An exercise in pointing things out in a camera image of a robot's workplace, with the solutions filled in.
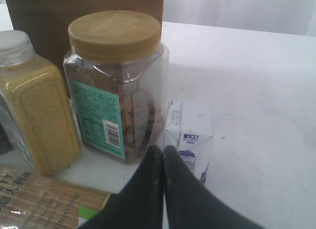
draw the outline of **clear plastic bottle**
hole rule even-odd
[[[80,142],[60,71],[24,32],[0,32],[0,94],[0,121],[34,168],[55,175],[76,159]]]
[[[127,162],[140,158],[162,132],[167,108],[169,51],[160,23],[104,11],[75,20],[68,32],[64,68],[84,144]]]

